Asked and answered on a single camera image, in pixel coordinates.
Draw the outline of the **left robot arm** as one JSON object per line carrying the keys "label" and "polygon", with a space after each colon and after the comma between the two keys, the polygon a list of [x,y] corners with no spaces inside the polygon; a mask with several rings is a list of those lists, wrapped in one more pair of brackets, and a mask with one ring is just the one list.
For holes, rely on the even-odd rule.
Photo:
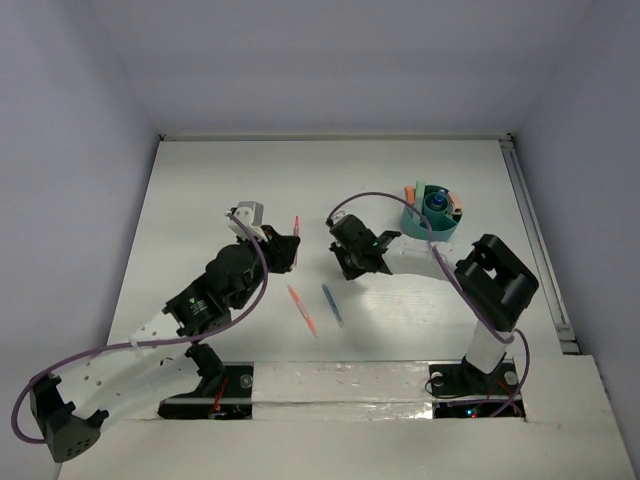
{"label": "left robot arm", "polygon": [[54,462],[94,446],[110,426],[167,399],[210,399],[251,390],[246,365],[227,367],[206,338],[245,317],[264,294],[264,278],[291,271],[298,235],[271,226],[236,226],[203,274],[120,343],[83,353],[38,376],[28,388],[31,414]]}

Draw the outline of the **small blue-cap glue bottle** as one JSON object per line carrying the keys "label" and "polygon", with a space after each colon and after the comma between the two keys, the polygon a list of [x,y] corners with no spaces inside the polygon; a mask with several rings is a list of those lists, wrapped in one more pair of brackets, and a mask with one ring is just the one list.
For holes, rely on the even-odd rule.
{"label": "small blue-cap glue bottle", "polygon": [[435,210],[441,210],[446,200],[446,192],[444,189],[440,189],[433,198],[433,205]]}

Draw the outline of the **blue pen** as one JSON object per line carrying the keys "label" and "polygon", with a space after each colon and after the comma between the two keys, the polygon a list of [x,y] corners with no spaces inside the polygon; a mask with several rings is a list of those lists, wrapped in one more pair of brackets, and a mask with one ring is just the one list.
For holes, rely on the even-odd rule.
{"label": "blue pen", "polygon": [[329,287],[326,284],[323,284],[321,286],[321,289],[323,291],[323,294],[326,298],[326,301],[329,305],[329,308],[332,311],[332,314],[334,315],[334,318],[336,319],[337,324],[339,325],[340,328],[342,328],[344,326],[344,321],[342,319],[341,313],[339,311],[338,305],[335,301],[334,296],[332,295],[331,290],[329,289]]}

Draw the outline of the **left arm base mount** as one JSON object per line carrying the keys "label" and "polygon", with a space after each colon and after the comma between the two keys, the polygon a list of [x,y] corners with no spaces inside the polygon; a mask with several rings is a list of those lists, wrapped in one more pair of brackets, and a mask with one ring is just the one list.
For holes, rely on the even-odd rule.
{"label": "left arm base mount", "polygon": [[160,402],[157,415],[165,420],[250,420],[253,416],[253,364],[225,368],[213,393],[184,393]]}

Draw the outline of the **orange capped highlighter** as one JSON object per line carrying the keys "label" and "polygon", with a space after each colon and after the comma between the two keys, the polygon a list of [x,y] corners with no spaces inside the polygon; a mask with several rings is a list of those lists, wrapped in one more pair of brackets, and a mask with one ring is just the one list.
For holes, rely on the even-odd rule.
{"label": "orange capped highlighter", "polygon": [[404,187],[404,196],[408,204],[415,205],[415,187],[413,185],[407,185]]}

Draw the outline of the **green highlighter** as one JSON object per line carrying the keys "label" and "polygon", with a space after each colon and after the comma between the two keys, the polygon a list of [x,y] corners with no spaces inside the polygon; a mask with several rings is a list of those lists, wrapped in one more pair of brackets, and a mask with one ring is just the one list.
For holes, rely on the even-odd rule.
{"label": "green highlighter", "polygon": [[422,181],[417,181],[415,184],[415,201],[414,207],[416,210],[422,211],[424,205],[426,184]]}

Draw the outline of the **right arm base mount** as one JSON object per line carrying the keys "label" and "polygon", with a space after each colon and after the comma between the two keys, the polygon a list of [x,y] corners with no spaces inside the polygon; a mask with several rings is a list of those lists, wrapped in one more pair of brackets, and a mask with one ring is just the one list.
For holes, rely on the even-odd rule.
{"label": "right arm base mount", "polygon": [[435,419],[524,419],[519,386],[512,361],[503,361],[489,375],[460,362],[431,364],[424,389],[433,399]]}

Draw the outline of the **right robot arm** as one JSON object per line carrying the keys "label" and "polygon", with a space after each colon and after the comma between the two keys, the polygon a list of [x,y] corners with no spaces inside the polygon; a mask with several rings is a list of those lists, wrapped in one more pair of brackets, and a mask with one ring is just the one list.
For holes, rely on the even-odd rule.
{"label": "right robot arm", "polygon": [[484,234],[458,249],[398,231],[376,235],[353,214],[330,219],[328,227],[334,238],[330,251],[348,280],[381,273],[450,282],[478,318],[460,368],[462,384],[482,392],[496,381],[516,323],[539,288],[532,271],[498,236]]}

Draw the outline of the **orange pen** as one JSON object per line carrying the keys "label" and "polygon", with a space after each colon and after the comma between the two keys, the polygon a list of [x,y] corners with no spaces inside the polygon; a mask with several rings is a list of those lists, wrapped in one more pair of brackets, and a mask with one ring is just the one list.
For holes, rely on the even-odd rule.
{"label": "orange pen", "polygon": [[292,300],[294,301],[298,311],[300,312],[302,318],[304,319],[307,327],[311,331],[312,335],[314,337],[316,337],[318,335],[317,327],[315,326],[315,323],[314,323],[313,319],[311,318],[310,314],[308,313],[308,311],[306,310],[304,304],[302,303],[298,293],[296,292],[296,290],[291,285],[287,286],[287,290],[288,290]]}

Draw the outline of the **pink eraser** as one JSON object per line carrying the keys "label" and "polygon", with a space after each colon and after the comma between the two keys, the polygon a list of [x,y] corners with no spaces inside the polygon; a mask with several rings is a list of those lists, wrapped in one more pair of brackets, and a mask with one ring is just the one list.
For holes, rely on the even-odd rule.
{"label": "pink eraser", "polygon": [[462,202],[458,198],[458,196],[452,191],[448,192],[448,202],[449,202],[448,212],[451,216],[459,216],[462,214],[463,212]]}

